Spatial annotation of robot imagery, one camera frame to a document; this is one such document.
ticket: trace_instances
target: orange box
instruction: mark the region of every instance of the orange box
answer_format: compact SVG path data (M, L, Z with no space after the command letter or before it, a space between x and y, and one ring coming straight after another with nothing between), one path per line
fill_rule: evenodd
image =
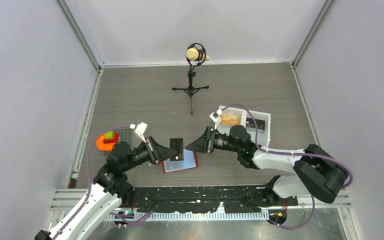
M229 125L239 125L241 124L241 117L236 115L222 114L221 123Z

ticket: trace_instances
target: clear plastic box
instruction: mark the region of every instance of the clear plastic box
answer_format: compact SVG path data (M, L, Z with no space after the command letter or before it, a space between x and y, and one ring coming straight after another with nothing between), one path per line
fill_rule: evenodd
M218 109L221 110L224 107L225 106L219 106ZM268 148L270 143L270 125L272 121L272 115L270 113L252 111L252 110L250 110L250 112L256 120L263 120L265 122L264 130L263 129L258 130L257 142L259 145ZM247 118L251 118L251 116L247 113L247 111L241 108L229 107L223 113L228 115L240 116L240 125L244 126L246 131L251 135L251 140L253 142L256 141L256 129L254 127L254 124L251 123L252 127L247 127ZM228 135L232 126L233 125L231 124L225 124L220 122L220 124L217 127L217 130L222 134Z

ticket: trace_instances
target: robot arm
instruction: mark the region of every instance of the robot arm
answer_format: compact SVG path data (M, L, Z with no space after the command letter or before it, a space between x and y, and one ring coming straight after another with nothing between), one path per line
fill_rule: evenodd
M93 179L90 192L50 232L42 230L34 239L86 240L108 214L122 203L129 204L134 191L125 172L145 162L157 164L178 154L151 136L143 140L134 149L125 141L116 143L106 164Z
M313 195L325 203L333 203L348 173L335 163L303 154L330 157L321 147L310 144L306 149L294 151L260 150L251 141L251 135L242 125L235 125L229 135L221 134L208 126L200 138L186 147L187 150L211 154L214 149L237 153L237 160L245 168L276 169L295 174L276 176L270 181L268 191L284 199L290 196Z

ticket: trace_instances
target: metal frame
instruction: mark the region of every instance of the metal frame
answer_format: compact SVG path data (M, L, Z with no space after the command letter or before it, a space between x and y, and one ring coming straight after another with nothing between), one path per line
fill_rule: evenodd
M302 104L304 105L305 114L307 115L308 123L310 124L311 133L314 137L314 141L317 145L321 146L321 140L319 139L318 130L316 128L316 125L313 121L312 111L310 109L310 106L307 103L307 95L304 91L303 84L301 82L301 79L298 75L297 69L290 64L290 68L293 73L293 77L295 78L296 86L298 87L299 96L301 97Z
M244 62L213 62L206 61L205 65L237 65L237 64L290 64L290 61L244 61ZM118 69L118 68L143 68L143 67L176 67L176 66L189 66L186 63L155 63L155 64L136 64L136 65L105 65L105 68Z
M354 224L354 216L352 209L338 208L338 214L342 223L343 230L348 240L359 240L361 237L357 232L357 228Z
M65 18L67 19L68 24L70 25L81 47L86 52L86 55L89 58L90 62L92 63L93 67L97 71L99 71L102 68L101 64L98 62L95 54L93 53L91 47L89 46L88 41L86 40L85 35L82 33L82 30L80 29L75 17L73 16L72 11L67 5L66 0L55 0L55 2L58 4L62 14L64 14Z
M301 47L299 48L298 54L296 55L295 59L292 62L292 66L294 68L296 68L298 66L298 64L300 63L301 59L303 58L304 53L306 52L311 41L313 40L314 36L316 35L317 31L319 30L320 26L322 25L323 21L325 20L326 16L328 15L329 11L331 10L331 8L335 2L336 2L336 0L325 0L324 1L324 4L321 7L320 11L318 12L318 15L317 15L313 25L311 26L310 31L308 32L307 36L305 37L304 42L302 43Z
M88 139L88 132L89 132L89 128L91 127L92 116L94 115L95 103L97 102L98 91L101 86L101 80L102 80L103 74L104 74L104 70L101 69L96 75L96 79L93 84L93 89L90 94L89 104L87 106L87 111L84 118L84 124L83 124L83 127L81 128L80 137L77 141L77 149L74 155L74 159L73 159L73 163L72 163L72 167L71 167L71 171L68 179L71 179L71 178L77 179L77 177L79 176L80 165L82 164L82 158L83 158L83 154L85 152L85 147L86 147L86 140Z
M69 211L71 210L85 195L86 188L74 188L74 189L57 189L53 197L50 210L51 211ZM288 206L288 209L310 209L312 208L312 200L310 196L297 196L298 206ZM324 203L320 200L314 199L315 207L318 209L326 208L339 208L347 209L352 208L348 193L346 190L341 190L334 203ZM281 209L282 206L270 206L265 209L275 210Z

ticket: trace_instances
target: tripod stand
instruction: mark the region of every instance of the tripod stand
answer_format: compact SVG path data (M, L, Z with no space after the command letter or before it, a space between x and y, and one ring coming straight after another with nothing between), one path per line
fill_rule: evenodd
M176 90L183 90L185 93L187 93L190 97L190 115L194 114L194 110L192 109L192 96L196 94L201 89L208 89L210 86L202 86L202 87L194 87L192 86L192 78L195 77L197 73L194 72L194 69L190 69L187 73L187 77L189 78L189 86L187 88L171 88L173 91Z

